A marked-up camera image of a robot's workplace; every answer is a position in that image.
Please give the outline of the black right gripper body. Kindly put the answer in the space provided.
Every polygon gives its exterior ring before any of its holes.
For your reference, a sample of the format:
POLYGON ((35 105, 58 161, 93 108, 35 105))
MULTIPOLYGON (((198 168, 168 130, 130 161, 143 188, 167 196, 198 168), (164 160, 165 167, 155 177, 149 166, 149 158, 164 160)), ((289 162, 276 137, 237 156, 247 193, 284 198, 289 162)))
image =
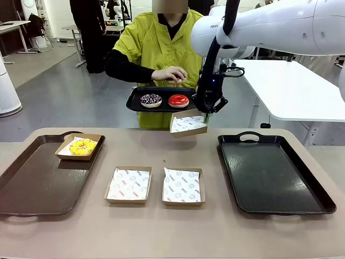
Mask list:
POLYGON ((222 91, 224 78, 224 73, 199 71, 198 92, 192 96, 192 101, 200 112, 217 113, 228 103, 222 91))

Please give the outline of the person's right hand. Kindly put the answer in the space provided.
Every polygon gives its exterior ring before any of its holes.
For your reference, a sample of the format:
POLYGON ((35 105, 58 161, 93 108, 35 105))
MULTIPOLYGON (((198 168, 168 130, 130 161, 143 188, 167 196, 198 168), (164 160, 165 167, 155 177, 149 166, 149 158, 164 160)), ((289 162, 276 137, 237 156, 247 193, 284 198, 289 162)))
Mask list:
POLYGON ((167 69, 155 70, 151 75, 153 81, 167 81, 171 84, 183 83, 187 78, 188 73, 179 66, 170 66, 167 69))

